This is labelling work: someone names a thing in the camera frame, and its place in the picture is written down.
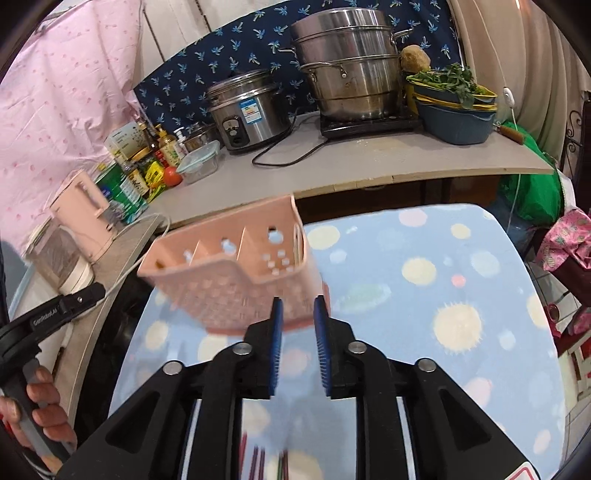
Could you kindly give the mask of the person's left hand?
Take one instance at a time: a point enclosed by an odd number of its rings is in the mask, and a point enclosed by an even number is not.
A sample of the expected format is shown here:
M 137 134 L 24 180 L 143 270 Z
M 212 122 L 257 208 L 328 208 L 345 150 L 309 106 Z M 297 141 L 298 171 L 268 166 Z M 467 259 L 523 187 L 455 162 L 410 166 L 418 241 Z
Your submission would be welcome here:
M 77 437 L 69 424 L 64 409 L 60 406 L 60 394 L 56 389 L 51 373 L 43 366 L 35 372 L 36 383 L 26 387 L 29 398 L 39 406 L 32 412 L 34 422 L 39 425 L 47 438 L 58 443 L 77 447 Z M 1 397 L 1 417 L 6 427 L 10 428 L 14 438 L 26 448 L 33 446 L 20 425 L 20 410 L 12 398 Z

